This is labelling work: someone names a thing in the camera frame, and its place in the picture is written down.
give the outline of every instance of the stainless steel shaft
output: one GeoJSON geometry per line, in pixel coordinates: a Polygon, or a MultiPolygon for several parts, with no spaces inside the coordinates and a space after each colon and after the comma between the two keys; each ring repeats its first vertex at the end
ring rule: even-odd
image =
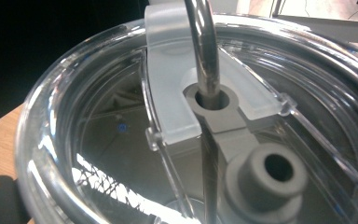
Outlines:
{"type": "Polygon", "coordinates": [[[219,109],[219,61],[211,7],[207,0],[185,3],[196,54],[200,104],[206,109],[219,109]]]}
{"type": "MultiPolygon", "coordinates": [[[[199,104],[209,110],[220,109],[220,76],[216,31],[207,0],[185,0],[191,27],[199,80],[199,104]]],[[[217,147],[206,127],[202,129],[202,182],[207,224],[216,223],[217,147]]]]}
{"type": "Polygon", "coordinates": [[[272,17],[277,17],[279,15],[279,9],[281,8],[281,2],[282,2],[282,0],[277,0],[277,4],[275,5],[275,10],[272,13],[272,17]]]}

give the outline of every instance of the clear plastic container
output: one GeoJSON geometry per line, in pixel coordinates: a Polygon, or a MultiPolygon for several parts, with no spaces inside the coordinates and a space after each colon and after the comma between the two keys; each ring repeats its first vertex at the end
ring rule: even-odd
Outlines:
{"type": "MultiPolygon", "coordinates": [[[[282,103],[278,115],[249,120],[240,113],[236,132],[212,134],[217,222],[358,223],[358,49],[283,21],[213,19],[219,47],[282,103]],[[278,151],[269,154],[270,146],[278,151]],[[254,188],[258,172],[282,197],[254,188]],[[302,184],[285,193],[294,178],[302,184]]],[[[144,96],[145,41],[144,21],[91,37],[28,95],[16,168],[37,223],[204,222],[200,139],[163,148],[147,139],[155,133],[145,133],[153,121],[144,96]],[[185,211],[189,204],[193,210],[185,211]]],[[[191,92],[184,92],[189,101],[191,92]]]]}

